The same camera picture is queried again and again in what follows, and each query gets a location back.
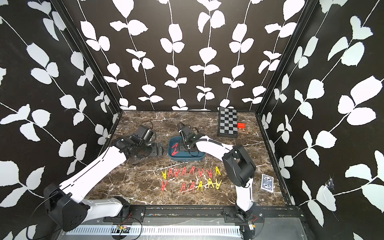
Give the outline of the yellow clothespin second row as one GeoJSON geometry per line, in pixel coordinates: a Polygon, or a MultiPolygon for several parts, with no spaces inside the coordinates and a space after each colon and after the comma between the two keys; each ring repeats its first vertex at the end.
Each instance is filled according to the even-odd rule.
{"type": "Polygon", "coordinates": [[[207,187],[208,187],[208,188],[209,188],[209,187],[212,187],[212,188],[215,187],[211,178],[208,179],[208,186],[207,186],[207,187]]]}
{"type": "Polygon", "coordinates": [[[204,189],[203,182],[200,181],[197,190],[201,190],[201,192],[203,192],[203,189],[204,189]]]}
{"type": "Polygon", "coordinates": [[[220,180],[220,181],[218,182],[218,180],[216,179],[216,189],[217,189],[217,190],[220,189],[221,183],[222,183],[222,180],[220,180]]]}

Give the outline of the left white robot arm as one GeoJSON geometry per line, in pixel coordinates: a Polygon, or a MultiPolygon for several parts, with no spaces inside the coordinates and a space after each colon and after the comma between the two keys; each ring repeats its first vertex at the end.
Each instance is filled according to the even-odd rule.
{"type": "Polygon", "coordinates": [[[117,198],[87,200],[86,195],[113,169],[132,157],[162,156],[164,148],[155,143],[156,132],[140,125],[130,136],[117,138],[99,157],[79,173],[59,185],[44,190],[45,208],[49,217],[65,232],[83,222],[117,216],[124,201],[117,198]]]}

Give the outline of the red clothespin second row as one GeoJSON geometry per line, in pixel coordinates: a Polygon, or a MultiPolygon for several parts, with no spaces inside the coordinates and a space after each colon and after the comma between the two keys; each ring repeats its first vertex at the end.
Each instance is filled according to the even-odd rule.
{"type": "Polygon", "coordinates": [[[166,186],[167,186],[167,183],[168,183],[168,181],[162,181],[162,187],[161,187],[161,190],[162,191],[164,191],[165,190],[165,188],[166,188],[166,186]]]}
{"type": "Polygon", "coordinates": [[[195,183],[195,181],[193,181],[193,182],[191,183],[191,185],[190,185],[189,191],[194,192],[194,191],[195,191],[195,187],[196,187],[196,183],[195,183]]]}
{"type": "Polygon", "coordinates": [[[187,191],[186,183],[183,183],[180,192],[185,193],[186,191],[187,191]]]}

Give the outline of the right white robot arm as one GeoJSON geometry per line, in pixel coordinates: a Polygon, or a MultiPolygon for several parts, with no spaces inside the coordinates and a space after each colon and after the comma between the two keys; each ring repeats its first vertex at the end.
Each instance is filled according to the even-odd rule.
{"type": "Polygon", "coordinates": [[[220,143],[203,133],[195,133],[191,126],[182,122],[178,123],[178,132],[186,149],[197,148],[223,162],[228,178],[236,186],[237,216],[243,222],[249,220],[254,205],[252,186],[257,167],[244,146],[220,143]]]}

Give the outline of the teal plastic storage box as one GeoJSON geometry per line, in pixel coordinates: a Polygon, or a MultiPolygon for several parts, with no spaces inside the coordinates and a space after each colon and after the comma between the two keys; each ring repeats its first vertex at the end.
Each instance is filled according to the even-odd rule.
{"type": "Polygon", "coordinates": [[[172,157],[171,154],[173,152],[172,146],[176,143],[179,143],[179,140],[181,140],[182,137],[173,137],[169,141],[168,146],[168,156],[173,160],[177,162],[197,162],[201,161],[205,158],[206,153],[200,152],[198,150],[179,150],[179,152],[172,157]]]}

